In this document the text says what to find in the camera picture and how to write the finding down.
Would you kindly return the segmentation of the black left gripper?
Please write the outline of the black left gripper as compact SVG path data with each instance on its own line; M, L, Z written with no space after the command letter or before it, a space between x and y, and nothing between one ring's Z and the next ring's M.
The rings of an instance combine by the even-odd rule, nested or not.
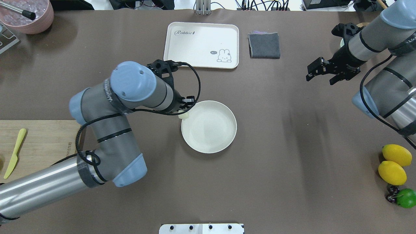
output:
M174 92L172 113L188 111L196 104L196 97L193 95L183 97L177 91Z

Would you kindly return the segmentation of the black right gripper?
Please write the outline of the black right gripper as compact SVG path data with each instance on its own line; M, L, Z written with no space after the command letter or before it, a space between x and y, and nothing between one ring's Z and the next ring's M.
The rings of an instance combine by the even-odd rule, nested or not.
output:
M307 66L306 81L308 82L318 75L335 74L329 80L330 85L334 85L344 80L346 73L354 73L355 75L360 73L360 62L361 60L355 58L348 47L341 47L331 59L325 60L323 57L318 57L310 63Z

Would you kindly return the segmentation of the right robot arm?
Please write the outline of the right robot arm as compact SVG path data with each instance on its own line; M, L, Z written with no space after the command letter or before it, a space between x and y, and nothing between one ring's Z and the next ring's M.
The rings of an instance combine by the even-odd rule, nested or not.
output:
M306 80L332 74L330 84L351 80L361 65L388 50L389 57L378 65L387 65L372 79L363 77L354 105L371 118L389 126L415 146L415 1L397 0L382 10L367 26L338 24L332 34L341 37L343 45L333 57L317 58L307 66Z

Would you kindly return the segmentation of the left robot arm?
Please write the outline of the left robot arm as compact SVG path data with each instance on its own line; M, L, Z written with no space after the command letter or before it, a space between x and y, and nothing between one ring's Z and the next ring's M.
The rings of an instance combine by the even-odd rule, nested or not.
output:
M80 124L76 152L1 184L1 224L108 181L123 187L140 180L147 165L127 116L184 114L196 105L200 93L200 77L187 62L120 63L101 84L70 99L70 113Z

